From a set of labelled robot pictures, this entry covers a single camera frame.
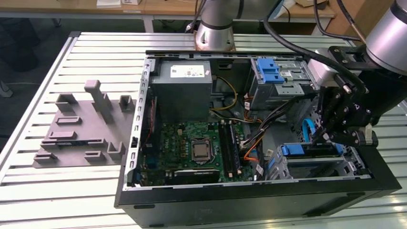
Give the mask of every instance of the black cable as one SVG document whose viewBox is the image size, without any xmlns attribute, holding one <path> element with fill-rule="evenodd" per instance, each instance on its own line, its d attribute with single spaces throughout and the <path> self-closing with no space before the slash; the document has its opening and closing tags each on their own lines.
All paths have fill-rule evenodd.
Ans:
<svg viewBox="0 0 407 229">
<path fill-rule="evenodd" d="M 195 14 L 196 15 L 196 11 L 198 11 L 198 0 L 195 1 Z"/>
<path fill-rule="evenodd" d="M 283 5 L 285 9 L 287 10 L 287 13 L 289 13 L 289 22 L 291 22 L 291 13 L 290 13 L 290 10 L 287 9 L 287 7 Z"/>
<path fill-rule="evenodd" d="M 211 112 L 214 112 L 215 114 L 218 114 L 220 117 L 223 117 L 224 119 L 231 119 L 231 118 L 228 118 L 228 117 L 226 117 L 224 115 L 222 115 L 218 111 L 212 111 L 211 110 Z"/>
<path fill-rule="evenodd" d="M 263 141 L 259 142 L 259 144 L 256 145 L 256 152 L 258 152 L 258 159 L 259 159 L 259 166 L 263 169 L 263 174 L 259 173 L 259 171 L 256 171 L 256 176 L 258 176 L 258 180 L 264 180 L 266 178 L 266 161 L 264 161 L 264 153 L 263 153 Z"/>
<path fill-rule="evenodd" d="M 345 40 L 358 41 L 358 42 L 359 42 L 361 39 L 359 39 L 358 37 L 334 34 L 334 33 L 327 32 L 327 31 L 323 29 L 323 26 L 322 26 L 321 20 L 319 20 L 319 12 L 318 12 L 317 4 L 318 4 L 318 0 L 314 0 L 314 15 L 315 15 L 315 22 L 317 22 L 317 27 L 318 27 L 321 33 L 322 33 L 323 35 L 329 36 L 329 37 L 335 37 L 335 38 L 345 39 Z"/>
<path fill-rule="evenodd" d="M 194 33 L 194 28 L 195 28 L 196 20 L 198 20 L 199 15 L 202 14 L 202 11 L 203 11 L 203 8 L 204 8 L 204 4 L 206 4 L 206 0 L 202 1 L 202 4 L 199 6 L 199 10 L 195 12 L 195 17 L 194 17 L 194 20 L 191 22 L 191 33 Z"/>
<path fill-rule="evenodd" d="M 358 78 L 358 76 L 350 72 L 350 70 L 341 65 L 337 61 L 334 61 L 333 59 L 325 57 L 323 55 L 299 47 L 298 45 L 295 45 L 294 43 L 291 43 L 290 41 L 287 41 L 278 33 L 277 31 L 272 29 L 270 23 L 268 23 L 268 17 L 270 15 L 264 18 L 263 20 L 263 24 L 264 24 L 264 28 L 266 31 L 268 32 L 268 34 L 275 38 L 275 40 L 289 49 L 291 49 L 293 51 L 295 51 L 297 53 L 305 55 L 306 57 L 317 60 L 318 62 L 323 63 L 325 65 L 327 65 L 329 67 L 331 67 L 333 69 L 335 69 L 339 73 L 339 75 L 346 78 L 351 83 L 354 83 L 355 87 L 357 87 L 357 94 L 362 95 L 366 93 L 366 88 L 363 85 L 363 82 L 361 81 L 361 79 Z"/>
<path fill-rule="evenodd" d="M 338 2 L 338 5 L 339 5 L 339 8 L 341 8 L 341 11 L 342 11 L 346 19 L 349 20 L 350 24 L 351 25 L 355 24 L 355 20 L 354 20 L 350 12 L 347 11 L 347 9 L 345 7 L 342 0 L 337 0 L 337 2 Z"/>
<path fill-rule="evenodd" d="M 354 29 L 354 31 L 355 31 L 355 33 L 358 34 L 358 36 L 359 36 L 359 38 L 361 38 L 361 41 L 362 41 L 363 43 L 366 43 L 366 41 L 367 41 L 367 40 L 366 40 L 366 37 L 365 37 L 362 31 L 359 30 L 359 28 L 357 27 L 355 20 L 354 20 L 354 18 L 353 18 L 353 16 L 351 16 L 350 12 L 347 11 L 347 9 L 346 9 L 346 7 L 345 7 L 342 0 L 337 0 L 337 2 L 338 2 L 338 5 L 339 5 L 339 8 L 341 8 L 342 13 L 343 13 L 346 19 L 349 20 L 349 22 L 350 22 L 350 24 L 351 24 L 351 27 L 353 27 L 353 29 Z"/>
</svg>

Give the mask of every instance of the wire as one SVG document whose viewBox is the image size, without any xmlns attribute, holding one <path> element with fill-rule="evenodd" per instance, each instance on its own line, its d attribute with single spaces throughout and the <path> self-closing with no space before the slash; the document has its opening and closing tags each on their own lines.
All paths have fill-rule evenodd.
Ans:
<svg viewBox="0 0 407 229">
<path fill-rule="evenodd" d="M 327 32 L 325 29 L 323 29 L 323 26 L 321 24 L 321 20 L 319 20 L 319 12 L 318 12 L 318 0 L 314 0 L 314 15 L 315 15 L 315 22 L 317 22 L 317 27 L 321 31 L 321 33 L 329 37 L 335 37 L 335 38 L 341 38 L 341 39 L 345 39 L 345 40 L 350 40 L 350 41 L 361 41 L 361 39 L 358 37 L 353 37 L 353 36 L 346 36 L 346 35 L 339 35 L 339 34 L 334 34 L 334 33 L 330 33 Z"/>
<path fill-rule="evenodd" d="M 239 121 L 239 122 L 243 122 L 243 123 L 254 123 L 254 122 L 250 122 L 250 121 L 246 121 L 246 120 L 242 120 L 239 118 L 227 118 L 224 116 L 222 116 L 222 114 L 219 114 L 216 111 L 212 111 L 210 110 L 220 119 L 230 119 L 230 120 L 235 120 L 235 121 Z"/>
<path fill-rule="evenodd" d="M 195 14 L 196 15 L 196 12 L 198 12 L 198 0 L 195 1 Z"/>
<path fill-rule="evenodd" d="M 32 84 L 32 85 L 40 85 L 40 83 L 7 83 L 6 85 L 14 85 L 14 84 Z"/>
<path fill-rule="evenodd" d="M 194 28 L 195 28 L 196 20 L 198 20 L 199 15 L 202 14 L 202 11 L 203 11 L 203 8 L 204 8 L 206 1 L 207 1 L 207 0 L 203 0 L 203 1 L 202 1 L 202 4 L 200 4 L 200 6 L 199 6 L 199 9 L 195 10 L 195 17 L 194 17 L 192 22 L 188 24 L 188 26 L 187 26 L 187 28 L 186 28 L 186 32 L 188 32 L 188 31 L 191 30 L 191 33 L 194 33 Z"/>
<path fill-rule="evenodd" d="M 290 13 L 290 10 L 289 8 L 283 5 L 285 9 L 287 10 L 287 13 L 289 13 L 289 22 L 291 22 L 291 13 Z"/>
<path fill-rule="evenodd" d="M 250 152 L 252 152 L 254 148 L 256 147 L 256 145 L 259 144 L 259 142 L 262 141 L 264 135 L 262 135 L 262 137 L 258 139 L 258 141 L 254 143 L 252 147 L 248 149 L 247 153 L 244 154 L 243 159 L 244 160 L 250 160 L 250 161 L 258 161 L 258 159 L 247 157 L 250 155 Z"/>
<path fill-rule="evenodd" d="M 343 13 L 346 19 L 349 20 L 349 22 L 350 22 L 350 24 L 351 24 L 351 27 L 353 27 L 353 29 L 354 29 L 354 31 L 355 31 L 355 33 L 358 34 L 358 36 L 359 36 L 362 42 L 366 44 L 365 35 L 363 35 L 363 33 L 361 32 L 359 28 L 357 27 L 355 20 L 354 20 L 353 16 L 350 15 L 350 12 L 347 11 L 347 9 L 346 9 L 346 7 L 345 7 L 345 5 L 343 5 L 342 0 L 337 0 L 337 2 L 338 2 L 338 5 L 339 5 L 339 8 L 341 8 L 341 11 L 342 11 L 342 13 Z"/>
<path fill-rule="evenodd" d="M 331 67 L 333 69 L 335 69 L 339 73 L 339 75 L 346 78 L 351 83 L 354 83 L 355 87 L 357 87 L 357 94 L 358 95 L 363 95 L 366 93 L 366 88 L 363 85 L 363 82 L 361 81 L 361 79 L 358 78 L 358 76 L 350 72 L 350 70 L 342 66 L 337 61 L 334 61 L 333 59 L 325 57 L 323 55 L 299 47 L 298 45 L 295 45 L 294 43 L 291 43 L 290 41 L 287 41 L 278 33 L 277 31 L 272 29 L 268 21 L 268 16 L 264 18 L 263 20 L 263 24 L 264 24 L 264 28 L 268 32 L 268 34 L 275 38 L 275 40 L 289 49 L 291 49 L 293 51 L 295 51 L 297 53 L 305 55 L 306 57 L 310 57 L 311 59 L 315 59 L 318 62 L 323 63 L 325 65 L 327 65 L 329 67 Z"/>
<path fill-rule="evenodd" d="M 151 110 L 150 110 L 150 132 L 148 132 L 148 135 L 147 135 L 147 138 L 146 138 L 146 142 L 144 142 L 142 148 L 144 148 L 144 146 L 146 146 L 146 144 L 147 144 L 147 142 L 148 142 L 151 133 L 152 133 L 152 121 L 154 121 L 152 110 L 154 110 L 154 99 L 151 100 Z"/>
<path fill-rule="evenodd" d="M 230 108 L 232 108 L 236 105 L 238 102 L 238 92 L 236 89 L 234 88 L 234 86 L 231 85 L 231 83 L 220 76 L 218 76 L 219 79 L 223 80 L 223 82 L 231 87 L 231 89 L 234 90 L 235 93 L 235 99 L 231 105 L 226 106 L 226 107 L 218 107 L 218 108 L 211 108 L 211 111 L 222 111 L 222 110 L 227 110 Z"/>
</svg>

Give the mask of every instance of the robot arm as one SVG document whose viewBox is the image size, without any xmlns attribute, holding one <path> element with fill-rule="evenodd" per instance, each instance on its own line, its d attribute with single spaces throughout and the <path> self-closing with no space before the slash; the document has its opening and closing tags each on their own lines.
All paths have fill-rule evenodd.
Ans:
<svg viewBox="0 0 407 229">
<path fill-rule="evenodd" d="M 262 20 L 282 0 L 207 0 L 195 42 L 199 50 L 228 51 L 234 48 L 234 19 Z"/>
<path fill-rule="evenodd" d="M 407 97 L 407 0 L 395 0 L 366 45 L 331 47 L 318 50 L 318 54 L 293 48 L 295 45 L 274 32 L 267 19 L 281 5 L 281 0 L 207 0 L 195 38 L 198 49 L 231 50 L 232 20 L 264 18 L 264 26 L 278 42 L 295 52 L 309 52 L 306 56 L 314 59 L 309 67 L 322 88 L 322 119 L 314 143 L 330 140 L 355 147 L 377 146 L 371 127 Z"/>
<path fill-rule="evenodd" d="M 366 93 L 330 67 L 310 61 L 323 89 L 318 111 L 321 128 L 314 142 L 331 140 L 349 146 L 378 146 L 371 127 L 407 97 L 407 0 L 397 0 L 367 37 L 366 45 L 330 47 L 325 53 L 362 80 Z"/>
</svg>

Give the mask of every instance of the aluminum extrusion table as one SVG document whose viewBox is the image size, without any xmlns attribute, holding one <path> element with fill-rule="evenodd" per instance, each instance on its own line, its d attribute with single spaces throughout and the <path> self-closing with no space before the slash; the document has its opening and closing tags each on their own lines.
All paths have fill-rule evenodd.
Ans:
<svg viewBox="0 0 407 229">
<path fill-rule="evenodd" d="M 311 50 L 347 42 L 315 36 L 286 36 Z M 268 35 L 235 35 L 239 51 L 286 51 Z M 146 50 L 194 50 L 191 34 L 72 33 L 0 154 L 0 228 L 134 229 L 135 222 L 114 208 L 120 166 L 35 169 L 34 156 L 52 122 L 59 93 L 90 100 L 83 83 L 98 79 L 111 99 L 138 97 Z M 407 116 L 394 108 L 375 126 L 379 151 L 403 189 L 323 218 L 279 219 L 194 228 L 407 228 Z"/>
</svg>

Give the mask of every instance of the blue plastic latch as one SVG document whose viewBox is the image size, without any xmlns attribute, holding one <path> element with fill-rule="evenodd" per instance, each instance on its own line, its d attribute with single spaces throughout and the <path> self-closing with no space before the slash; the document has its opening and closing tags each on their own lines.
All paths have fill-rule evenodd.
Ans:
<svg viewBox="0 0 407 229">
<path fill-rule="evenodd" d="M 286 147 L 289 154 L 290 155 L 305 155 L 305 150 L 303 150 L 303 146 L 301 144 L 295 144 L 295 145 L 285 145 L 283 147 Z"/>
<path fill-rule="evenodd" d="M 283 155 L 287 156 L 289 155 L 289 149 L 286 146 L 282 146 L 282 152 L 283 152 Z"/>
<path fill-rule="evenodd" d="M 335 148 L 338 150 L 338 154 L 342 155 L 343 154 L 343 145 L 342 144 L 335 144 Z"/>
<path fill-rule="evenodd" d="M 264 83 L 285 83 L 286 79 L 281 76 L 279 66 L 275 64 L 274 59 L 258 59 L 258 69 L 263 76 Z"/>
<path fill-rule="evenodd" d="M 268 166 L 267 166 L 267 169 L 268 169 L 268 170 L 270 170 L 270 168 L 272 167 L 274 163 L 275 163 L 275 159 L 272 159 L 271 162 L 268 163 Z"/>
</svg>

